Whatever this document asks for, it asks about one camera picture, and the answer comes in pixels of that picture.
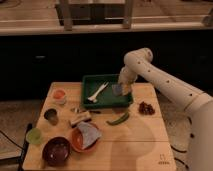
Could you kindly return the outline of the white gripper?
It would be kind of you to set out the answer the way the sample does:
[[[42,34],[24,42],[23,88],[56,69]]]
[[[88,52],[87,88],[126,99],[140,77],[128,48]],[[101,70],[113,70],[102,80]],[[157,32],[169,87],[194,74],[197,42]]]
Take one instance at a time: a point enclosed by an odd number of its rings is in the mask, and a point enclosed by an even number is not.
[[[137,80],[137,74],[127,66],[123,67],[118,77],[118,84],[121,87],[121,94],[127,95],[132,91],[132,85]]]

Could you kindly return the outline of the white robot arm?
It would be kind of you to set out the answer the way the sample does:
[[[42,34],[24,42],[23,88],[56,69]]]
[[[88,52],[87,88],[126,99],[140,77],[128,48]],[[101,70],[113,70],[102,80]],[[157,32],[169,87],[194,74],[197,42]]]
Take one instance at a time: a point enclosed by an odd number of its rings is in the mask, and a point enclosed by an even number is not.
[[[192,121],[187,155],[189,171],[213,171],[213,96],[153,66],[152,59],[149,48],[133,50],[124,56],[118,78],[121,95],[128,94],[141,76],[188,113]]]

